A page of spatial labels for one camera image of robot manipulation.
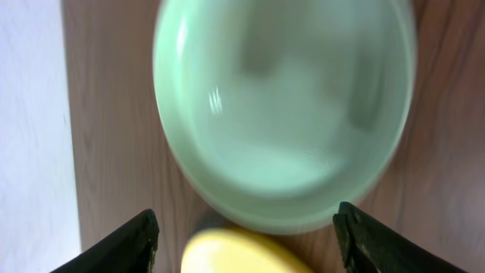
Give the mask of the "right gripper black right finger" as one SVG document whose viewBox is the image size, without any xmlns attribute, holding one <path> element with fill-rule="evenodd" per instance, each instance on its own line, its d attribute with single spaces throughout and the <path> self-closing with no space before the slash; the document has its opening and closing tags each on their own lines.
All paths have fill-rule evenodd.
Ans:
<svg viewBox="0 0 485 273">
<path fill-rule="evenodd" d="M 465 272 L 420 248 L 350 202 L 339 204 L 333 226 L 347 272 Z"/>
</svg>

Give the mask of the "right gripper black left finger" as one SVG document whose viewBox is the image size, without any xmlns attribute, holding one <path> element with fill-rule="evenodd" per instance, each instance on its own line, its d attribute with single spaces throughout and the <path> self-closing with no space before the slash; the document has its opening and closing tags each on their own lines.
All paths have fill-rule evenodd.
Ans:
<svg viewBox="0 0 485 273">
<path fill-rule="evenodd" d="M 155 213 L 146 209 L 53 273 L 152 273 L 158 234 Z"/>
</svg>

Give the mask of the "yellow plate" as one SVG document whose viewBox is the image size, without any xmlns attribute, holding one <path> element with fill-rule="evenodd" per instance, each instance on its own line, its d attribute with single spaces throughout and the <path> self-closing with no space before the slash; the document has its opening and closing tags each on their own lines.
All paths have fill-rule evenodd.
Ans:
<svg viewBox="0 0 485 273">
<path fill-rule="evenodd" d="M 289 250 L 266 236 L 234 227 L 213 227 L 188 241 L 181 273 L 312 273 Z"/>
</svg>

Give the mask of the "pale green plate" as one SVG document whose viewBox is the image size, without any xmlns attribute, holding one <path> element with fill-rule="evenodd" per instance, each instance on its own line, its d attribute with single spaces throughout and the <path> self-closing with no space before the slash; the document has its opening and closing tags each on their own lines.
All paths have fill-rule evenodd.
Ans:
<svg viewBox="0 0 485 273">
<path fill-rule="evenodd" d="M 153 83 L 196 192 L 246 228 L 298 234 L 385 171 L 416 57 L 410 1 L 165 1 Z"/>
</svg>

